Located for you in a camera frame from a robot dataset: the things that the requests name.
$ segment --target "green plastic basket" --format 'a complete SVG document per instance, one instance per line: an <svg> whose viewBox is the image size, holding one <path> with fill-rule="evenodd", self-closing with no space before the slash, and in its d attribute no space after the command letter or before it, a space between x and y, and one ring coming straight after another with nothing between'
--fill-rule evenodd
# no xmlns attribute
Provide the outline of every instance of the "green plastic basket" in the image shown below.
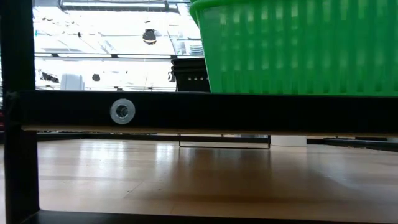
<svg viewBox="0 0 398 224"><path fill-rule="evenodd" d="M192 0L212 93L398 96L398 0Z"/></svg>

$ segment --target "black metal bar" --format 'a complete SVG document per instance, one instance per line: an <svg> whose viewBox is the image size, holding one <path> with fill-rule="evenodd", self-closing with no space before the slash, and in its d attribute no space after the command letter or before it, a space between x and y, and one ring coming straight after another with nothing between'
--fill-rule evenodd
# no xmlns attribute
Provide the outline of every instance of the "black metal bar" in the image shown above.
<svg viewBox="0 0 398 224"><path fill-rule="evenodd" d="M37 133L37 141L76 140L86 138L85 133Z"/></svg>
<svg viewBox="0 0 398 224"><path fill-rule="evenodd" d="M268 144L267 138L241 138L241 137L218 137L218 136L170 136L159 134L82 134L88 139L118 139L118 140L136 140L136 141L183 141L183 142L222 142L222 143L256 143Z"/></svg>
<svg viewBox="0 0 398 224"><path fill-rule="evenodd" d="M266 138L241 138L241 137L204 137L204 136L192 136L197 138L197 141L187 141L184 137L191 137L191 136L182 136L178 134L178 146L182 148L193 148L193 147L200 147L200 148L208 148L208 149L270 149L271 147L271 136L267 136ZM204 141L202 138L209 138L208 141ZM225 146L183 146L181 142L211 142L211 143L266 143L267 147L225 147Z"/></svg>
<svg viewBox="0 0 398 224"><path fill-rule="evenodd" d="M355 140L365 140L365 141L387 141L385 137L355 137Z"/></svg>
<svg viewBox="0 0 398 224"><path fill-rule="evenodd" d="M2 0L0 10L6 222L11 224L40 209L36 132L14 123L20 116L14 104L17 92L35 89L32 0Z"/></svg>
<svg viewBox="0 0 398 224"><path fill-rule="evenodd" d="M221 218L221 217L183 217L176 215L128 215L111 213L88 213L88 212L51 212L40 211L27 221L30 224L146 224L146 223L319 223L319 224L344 224L351 222L311 221L311 220L276 220L260 218Z"/></svg>
<svg viewBox="0 0 398 224"><path fill-rule="evenodd" d="M134 119L124 125L109 115L121 98L131 100L136 109ZM397 122L391 120L398 114L398 98L25 91L20 104L19 121L26 129L398 135Z"/></svg>
<svg viewBox="0 0 398 224"><path fill-rule="evenodd" d="M367 141L352 139L324 139L324 144L330 146L360 147L382 151L398 152L398 143L387 141Z"/></svg>

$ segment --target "shelf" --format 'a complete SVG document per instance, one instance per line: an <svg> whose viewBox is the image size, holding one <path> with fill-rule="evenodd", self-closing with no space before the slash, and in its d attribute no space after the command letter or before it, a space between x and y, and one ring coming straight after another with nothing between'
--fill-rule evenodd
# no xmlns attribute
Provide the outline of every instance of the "shelf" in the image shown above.
<svg viewBox="0 0 398 224"><path fill-rule="evenodd" d="M121 98L136 109L124 125L109 114ZM398 136L398 98L23 91L19 103L25 130Z"/></svg>

